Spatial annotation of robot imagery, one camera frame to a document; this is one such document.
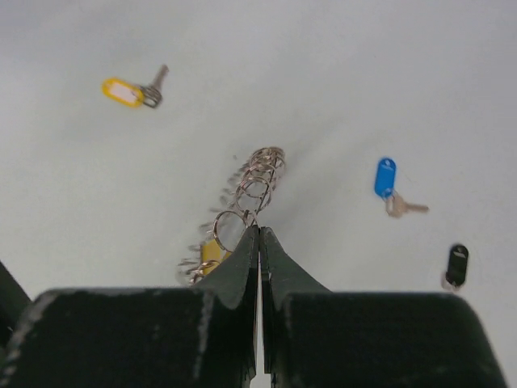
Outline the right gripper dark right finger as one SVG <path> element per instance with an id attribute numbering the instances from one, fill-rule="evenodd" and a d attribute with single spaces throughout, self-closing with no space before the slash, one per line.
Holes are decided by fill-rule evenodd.
<path id="1" fill-rule="evenodd" d="M 333 292 L 260 230 L 265 369 L 274 387 L 504 387 L 481 325 L 446 293 Z"/>

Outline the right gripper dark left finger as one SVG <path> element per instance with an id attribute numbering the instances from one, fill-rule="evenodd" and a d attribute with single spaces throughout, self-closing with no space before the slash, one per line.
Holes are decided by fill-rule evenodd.
<path id="1" fill-rule="evenodd" d="M 259 230 L 193 286 L 52 289 L 7 347 L 10 387 L 247 387 Z"/>

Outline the steel disc with key rings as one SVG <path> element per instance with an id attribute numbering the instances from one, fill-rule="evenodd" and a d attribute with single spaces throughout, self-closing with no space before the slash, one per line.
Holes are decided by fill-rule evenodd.
<path id="1" fill-rule="evenodd" d="M 210 218 L 198 226 L 198 238 L 189 247 L 189 256 L 177 267 L 183 285 L 193 285 L 206 276 L 201 273 L 201 247 L 215 239 L 230 252 L 247 228 L 258 223 L 258 215 L 270 203 L 273 192 L 286 171 L 285 152 L 278 146 L 263 147 L 227 179 L 219 194 L 219 204 L 208 210 Z"/>

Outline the silver key with yellow tag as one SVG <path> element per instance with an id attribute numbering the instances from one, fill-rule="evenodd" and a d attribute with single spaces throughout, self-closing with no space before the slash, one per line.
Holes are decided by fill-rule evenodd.
<path id="1" fill-rule="evenodd" d="M 162 84 L 168 73 L 168 66 L 162 65 L 153 81 L 147 85 L 133 84 L 121 78 L 108 78 L 102 82 L 101 91 L 108 98 L 129 108 L 146 106 L 156 109 L 162 103 Z"/>

